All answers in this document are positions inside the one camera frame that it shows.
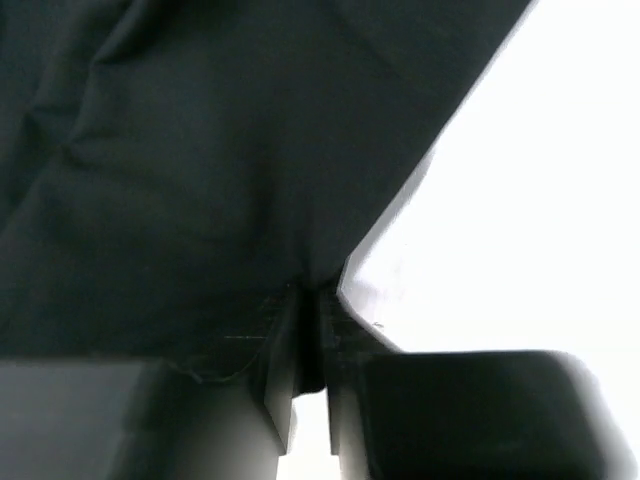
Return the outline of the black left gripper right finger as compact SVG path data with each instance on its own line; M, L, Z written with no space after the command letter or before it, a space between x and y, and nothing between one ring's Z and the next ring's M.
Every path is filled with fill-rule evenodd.
M626 479L591 372L559 351L406 353L319 297L331 452L345 479Z

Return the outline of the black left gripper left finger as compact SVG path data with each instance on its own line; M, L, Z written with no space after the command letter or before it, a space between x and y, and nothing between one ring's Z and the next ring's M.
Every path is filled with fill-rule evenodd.
M288 449L300 296L208 353L1 364L5 479L272 479Z

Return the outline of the black trousers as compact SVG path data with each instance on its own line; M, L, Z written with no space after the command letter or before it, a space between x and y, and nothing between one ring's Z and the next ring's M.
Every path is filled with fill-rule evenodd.
M213 354L332 283L524 1L5 1L1 354Z

